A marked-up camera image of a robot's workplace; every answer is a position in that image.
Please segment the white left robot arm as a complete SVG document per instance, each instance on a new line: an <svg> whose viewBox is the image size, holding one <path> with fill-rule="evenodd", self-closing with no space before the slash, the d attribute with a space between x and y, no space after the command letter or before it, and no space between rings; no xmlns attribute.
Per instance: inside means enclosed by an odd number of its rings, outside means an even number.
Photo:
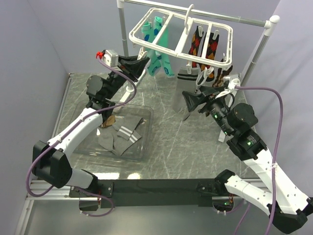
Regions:
<svg viewBox="0 0 313 235"><path fill-rule="evenodd" d="M148 62L148 57L122 56L115 67L107 67L110 70L107 77L91 76L86 83L89 101L81 115L59 135L47 142L38 141L33 146L32 165L26 183L33 174L56 188L77 187L85 196L94 196L98 190L98 178L90 172L73 168L69 158L82 140L118 107L111 101L112 97L126 81L132 85L137 82Z"/></svg>

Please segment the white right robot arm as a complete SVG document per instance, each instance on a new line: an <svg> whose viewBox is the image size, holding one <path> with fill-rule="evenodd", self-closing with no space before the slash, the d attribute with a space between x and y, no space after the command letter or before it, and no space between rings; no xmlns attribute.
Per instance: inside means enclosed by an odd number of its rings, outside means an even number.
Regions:
<svg viewBox="0 0 313 235"><path fill-rule="evenodd" d="M189 112L199 105L203 106L198 112L209 113L213 117L222 132L230 137L226 142L229 149L267 187L267 190L262 190L235 173L224 170L215 178L216 193L235 194L262 210L269 217L266 234L272 225L285 234L291 234L307 222L313 212L313 199L290 180L276 162L277 153L271 153L253 131L252 127L258 122L253 107L246 103L238 103L233 108L226 105L226 95L245 89L241 86L227 89L201 87L198 94L183 91L182 95Z"/></svg>

